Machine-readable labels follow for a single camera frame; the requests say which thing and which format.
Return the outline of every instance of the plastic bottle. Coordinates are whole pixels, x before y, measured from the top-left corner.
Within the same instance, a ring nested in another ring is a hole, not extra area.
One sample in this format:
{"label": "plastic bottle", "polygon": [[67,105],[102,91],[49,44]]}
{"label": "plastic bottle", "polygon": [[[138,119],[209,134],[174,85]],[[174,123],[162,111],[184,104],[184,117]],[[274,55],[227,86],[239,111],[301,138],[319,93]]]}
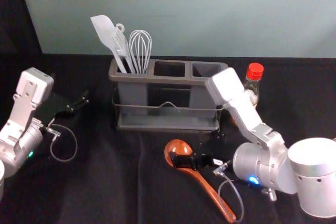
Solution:
{"label": "plastic bottle", "polygon": [[[245,81],[243,82],[245,91],[250,91],[250,98],[254,107],[256,107],[259,102],[260,97],[259,83],[263,73],[264,73],[264,67],[261,64],[251,63],[248,66]],[[231,121],[234,125],[236,125],[236,122],[232,117]]]}

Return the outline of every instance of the wire whisk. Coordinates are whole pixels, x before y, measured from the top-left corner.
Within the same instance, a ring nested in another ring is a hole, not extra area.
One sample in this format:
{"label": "wire whisk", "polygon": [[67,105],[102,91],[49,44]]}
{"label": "wire whisk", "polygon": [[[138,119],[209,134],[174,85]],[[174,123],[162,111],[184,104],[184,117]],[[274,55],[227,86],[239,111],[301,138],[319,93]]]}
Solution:
{"label": "wire whisk", "polygon": [[147,31],[135,30],[129,39],[129,51],[137,73],[146,73],[152,52],[152,37]]}

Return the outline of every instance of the utensil caddy compartment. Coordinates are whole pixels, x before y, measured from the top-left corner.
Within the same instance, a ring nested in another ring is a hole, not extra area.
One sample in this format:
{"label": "utensil caddy compartment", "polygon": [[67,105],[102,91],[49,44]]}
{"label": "utensil caddy compartment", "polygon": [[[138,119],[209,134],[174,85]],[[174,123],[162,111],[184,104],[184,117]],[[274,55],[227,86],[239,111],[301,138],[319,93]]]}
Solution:
{"label": "utensil caddy compartment", "polygon": [[121,130],[216,131],[217,107],[205,80],[228,66],[221,62],[150,59],[145,74],[110,65],[116,127]]}

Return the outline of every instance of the black tablecloth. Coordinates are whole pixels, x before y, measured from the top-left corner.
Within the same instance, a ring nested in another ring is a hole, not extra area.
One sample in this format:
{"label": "black tablecloth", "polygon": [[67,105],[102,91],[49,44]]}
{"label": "black tablecloth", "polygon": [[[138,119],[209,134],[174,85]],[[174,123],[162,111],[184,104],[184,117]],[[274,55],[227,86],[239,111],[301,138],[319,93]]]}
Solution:
{"label": "black tablecloth", "polygon": [[[0,93],[3,125],[13,105],[12,95],[20,72],[35,66],[56,74],[54,91],[75,99],[90,87],[90,105],[75,118],[64,120],[79,142],[77,158],[68,164],[54,162],[47,144],[22,169],[5,181],[0,203],[0,223],[226,223],[199,184],[165,163],[163,150],[174,138],[193,149],[209,136],[192,133],[118,132],[113,124],[112,89],[108,79],[111,57],[45,55],[22,59],[3,56]],[[244,77],[252,61],[265,73],[258,111],[268,125],[280,132],[289,147],[308,137],[336,137],[335,60],[217,58]],[[243,141],[230,124],[226,138],[218,140],[223,155]],[[73,150],[70,137],[60,141],[62,150]],[[210,168],[201,173],[217,189],[222,180]],[[265,195],[237,185],[246,208],[243,223],[336,223],[303,213],[297,196],[278,193],[271,202]],[[239,216],[239,203],[228,185],[222,197]]]}

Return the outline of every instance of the brown ladle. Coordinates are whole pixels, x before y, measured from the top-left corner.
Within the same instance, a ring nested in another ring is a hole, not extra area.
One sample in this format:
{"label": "brown ladle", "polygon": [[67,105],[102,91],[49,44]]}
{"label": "brown ladle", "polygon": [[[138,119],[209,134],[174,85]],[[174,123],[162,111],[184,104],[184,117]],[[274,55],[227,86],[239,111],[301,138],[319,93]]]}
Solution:
{"label": "brown ladle", "polygon": [[[193,153],[193,149],[191,149],[191,147],[185,141],[179,139],[174,139],[171,140],[169,143],[167,143],[164,149],[164,157],[167,163],[173,167],[173,162],[169,155],[170,152],[175,152],[177,155],[190,155]],[[201,174],[198,171],[188,168],[177,168],[177,170],[188,173],[189,175],[193,176],[196,180],[198,180],[203,189],[209,194],[211,199],[220,209],[226,220],[229,223],[235,222],[236,216],[233,213],[233,211],[230,209],[230,207],[227,205],[227,203],[225,203],[225,201],[222,198],[218,197],[218,193],[214,190],[214,188],[211,185],[209,185],[209,183],[201,176]]]}

